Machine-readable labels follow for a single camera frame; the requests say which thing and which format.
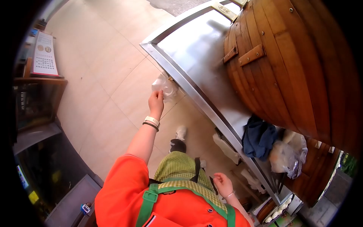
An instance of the black bracelet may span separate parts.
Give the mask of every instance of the black bracelet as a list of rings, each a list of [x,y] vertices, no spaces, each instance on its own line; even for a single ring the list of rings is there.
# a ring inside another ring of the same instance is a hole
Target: black bracelet
[[[144,125],[144,124],[147,124],[147,125],[150,125],[150,126],[154,127],[154,128],[156,129],[156,132],[158,132],[158,131],[159,131],[159,129],[158,129],[155,125],[153,125],[152,123],[149,123],[149,122],[143,122],[143,123],[142,123],[142,125]]]

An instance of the clear plastic bag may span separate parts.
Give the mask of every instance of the clear plastic bag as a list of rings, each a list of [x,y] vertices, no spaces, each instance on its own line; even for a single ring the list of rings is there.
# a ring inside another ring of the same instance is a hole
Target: clear plastic bag
[[[307,153],[306,140],[303,135],[296,134],[289,142],[276,141],[270,152],[271,170],[275,173],[287,173],[291,179],[301,174],[302,164]]]
[[[152,91],[160,91],[164,92],[164,102],[171,102],[173,98],[178,94],[177,85],[171,81],[165,72],[160,74],[158,78],[152,83],[151,90]]]

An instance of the white sneaker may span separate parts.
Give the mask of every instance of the white sneaker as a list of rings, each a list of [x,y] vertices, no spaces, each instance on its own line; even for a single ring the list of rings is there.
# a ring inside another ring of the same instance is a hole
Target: white sneaker
[[[175,138],[180,139],[181,141],[185,141],[185,135],[187,134],[187,127],[181,125],[178,127],[175,133]]]

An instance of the metal bracket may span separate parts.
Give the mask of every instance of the metal bracket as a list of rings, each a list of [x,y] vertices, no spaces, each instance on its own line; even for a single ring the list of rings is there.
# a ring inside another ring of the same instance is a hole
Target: metal bracket
[[[229,0],[229,1],[231,1],[234,4],[236,4],[237,6],[239,6],[240,9],[242,10],[247,5],[247,2],[249,0]]]
[[[230,11],[227,7],[225,7],[224,5],[220,4],[219,2],[215,2],[211,5],[211,7],[213,9],[215,9],[217,12],[219,12],[220,14],[222,14],[223,16],[225,16],[227,19],[229,19],[232,23],[236,20],[236,18],[238,17],[237,14],[233,13],[232,11]]]
[[[237,47],[233,47],[232,50],[230,50],[230,52],[228,52],[228,54],[226,56],[224,56],[223,58],[223,63],[226,63],[227,61],[229,61],[231,58],[233,58],[236,54],[238,54],[238,50]]]
[[[240,66],[247,65],[248,63],[259,59],[260,57],[265,56],[264,49],[262,48],[262,45],[258,45],[249,52],[245,53],[242,57],[238,58],[238,62]]]

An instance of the silver bracelet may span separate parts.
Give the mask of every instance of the silver bracelet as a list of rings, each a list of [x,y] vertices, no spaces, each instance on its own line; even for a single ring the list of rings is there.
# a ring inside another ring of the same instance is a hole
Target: silver bracelet
[[[231,194],[227,195],[226,197],[222,197],[222,199],[226,199],[226,198],[230,197],[230,196],[231,196],[232,194],[234,194],[235,192],[236,192],[236,191],[235,191],[235,190],[233,190]]]

